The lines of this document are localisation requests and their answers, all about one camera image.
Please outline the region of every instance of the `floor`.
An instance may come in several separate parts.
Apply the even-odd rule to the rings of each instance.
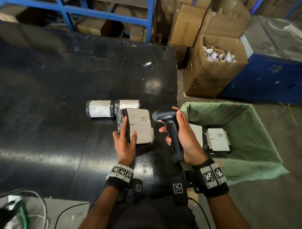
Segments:
[[[178,70],[178,105],[185,102],[220,102],[218,99],[205,99],[184,96],[183,70]],[[230,186],[230,195],[252,228],[300,228],[302,225],[302,107],[290,110],[282,105],[254,105],[259,117],[275,143],[284,166],[291,172],[273,180],[242,182]],[[48,199],[49,229],[54,229],[58,215],[67,207],[79,202]],[[199,203],[205,210],[211,228],[215,228],[206,199],[199,195]],[[41,212],[35,198],[27,202],[29,213]],[[200,228],[207,228],[204,215],[198,206],[193,209]],[[88,211],[88,205],[66,211],[58,222],[57,229],[77,228]],[[36,219],[31,228],[39,228],[42,219]]]

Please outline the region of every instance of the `black table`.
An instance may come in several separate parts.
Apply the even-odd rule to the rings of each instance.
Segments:
[[[117,123],[88,118],[87,100],[139,99],[150,113],[177,105],[175,51],[7,22],[0,36],[0,193],[95,201],[117,163]],[[170,195],[180,171],[152,125],[154,143],[137,150],[134,169],[147,198]]]

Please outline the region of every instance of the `barcode scanner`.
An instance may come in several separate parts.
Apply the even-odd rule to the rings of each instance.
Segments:
[[[184,160],[184,149],[178,138],[179,125],[176,119],[176,112],[177,110],[155,111],[152,114],[154,121],[162,121],[165,124],[168,135],[172,139],[172,149],[174,152],[172,156],[173,163]]]

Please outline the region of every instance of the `green sack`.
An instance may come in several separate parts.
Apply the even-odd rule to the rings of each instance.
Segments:
[[[226,130],[232,151],[228,158],[214,161],[223,169],[229,185],[289,173],[251,104],[186,102],[181,110],[192,124],[217,125]]]

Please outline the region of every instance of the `warehouse shelf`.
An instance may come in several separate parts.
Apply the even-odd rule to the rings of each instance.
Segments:
[[[75,26],[72,22],[70,14],[79,14],[89,17],[95,18],[102,18],[108,19],[113,21],[121,21],[127,22],[131,24],[138,24],[146,26],[147,28],[147,37],[146,43],[150,43],[151,38],[151,29],[152,29],[152,17],[154,12],[154,6],[156,0],[141,0],[141,1],[148,1],[148,14],[147,19],[125,16],[125,15],[118,15],[114,13],[114,4],[112,7],[109,8],[108,12],[98,11],[94,9],[89,9],[86,0],[80,0],[81,7],[76,7],[72,5],[67,5],[64,0],[57,0],[57,3],[51,2],[43,2],[39,0],[0,0],[0,4],[16,4],[21,6],[30,6],[30,7],[37,7],[43,8],[48,10],[59,11],[62,13],[65,23],[67,24],[70,31],[75,31]]]

